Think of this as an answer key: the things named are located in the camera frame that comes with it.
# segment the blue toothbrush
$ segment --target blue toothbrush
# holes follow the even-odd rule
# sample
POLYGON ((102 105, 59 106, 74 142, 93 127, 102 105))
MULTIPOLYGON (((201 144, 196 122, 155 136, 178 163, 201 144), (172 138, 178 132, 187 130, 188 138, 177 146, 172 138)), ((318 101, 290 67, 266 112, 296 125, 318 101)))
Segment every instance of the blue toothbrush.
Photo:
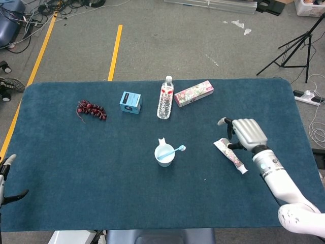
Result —
POLYGON ((173 154, 174 152, 176 152, 176 151, 178 151, 178 150, 185 151, 185 149, 186 149, 186 146, 181 145, 181 146, 179 146, 179 148, 177 148, 177 149, 175 149, 175 150, 173 150, 173 151, 170 151, 170 152, 168 152, 168 153, 166 153, 166 154, 164 154, 164 155, 159 156, 159 157, 158 157, 158 160, 162 160, 162 159, 164 159, 165 157, 169 156, 170 154, 173 154))

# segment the wheel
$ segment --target wheel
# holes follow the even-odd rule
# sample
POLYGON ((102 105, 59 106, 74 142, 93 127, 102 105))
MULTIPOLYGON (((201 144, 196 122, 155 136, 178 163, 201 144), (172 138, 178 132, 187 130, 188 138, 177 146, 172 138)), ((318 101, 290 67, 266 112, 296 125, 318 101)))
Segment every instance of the wheel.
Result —
POLYGON ((5 73, 9 74, 11 72, 11 68, 9 66, 2 67, 5 73))
POLYGON ((9 65, 7 64, 7 62, 6 61, 1 61, 0 62, 0 67, 3 69, 3 71, 5 72, 5 73, 10 73, 11 72, 11 68, 9 67, 9 65))
POLYGON ((11 100, 11 95, 9 93, 2 94, 2 101, 9 102, 11 100))

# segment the toothpaste tube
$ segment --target toothpaste tube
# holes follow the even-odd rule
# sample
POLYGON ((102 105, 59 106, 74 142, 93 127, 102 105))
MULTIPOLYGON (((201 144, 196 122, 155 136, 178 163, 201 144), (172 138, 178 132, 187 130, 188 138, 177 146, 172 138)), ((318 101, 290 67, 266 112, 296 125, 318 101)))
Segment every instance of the toothpaste tube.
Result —
POLYGON ((245 165, 238 159, 238 157, 235 155, 234 151, 228 148, 228 144, 230 142, 225 139, 221 138, 220 140, 214 142, 214 145, 230 160, 234 163, 236 168, 242 173, 246 173, 247 169, 245 168, 245 165))
POLYGON ((198 99, 212 94, 214 91, 211 83, 206 80, 200 84, 192 86, 188 89, 180 91, 174 95, 175 101, 179 107, 190 104, 198 99))

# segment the water bottle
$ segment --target water bottle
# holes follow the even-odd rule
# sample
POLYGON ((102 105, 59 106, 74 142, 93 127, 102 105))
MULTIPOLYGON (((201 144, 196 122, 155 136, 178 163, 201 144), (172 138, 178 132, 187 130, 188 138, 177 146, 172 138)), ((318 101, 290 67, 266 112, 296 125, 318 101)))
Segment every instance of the water bottle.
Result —
POLYGON ((171 76, 166 76, 166 80, 161 86, 157 110, 158 118, 167 119, 171 115, 174 93, 172 80, 173 78, 171 76))

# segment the bottle label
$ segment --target bottle label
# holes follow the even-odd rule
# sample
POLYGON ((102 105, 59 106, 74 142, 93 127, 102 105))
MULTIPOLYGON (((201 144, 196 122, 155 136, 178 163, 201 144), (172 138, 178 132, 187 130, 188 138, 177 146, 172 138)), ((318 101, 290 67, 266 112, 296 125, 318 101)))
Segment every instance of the bottle label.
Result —
POLYGON ((173 89, 171 87, 162 87, 161 88, 161 93, 165 94, 173 94, 173 89))

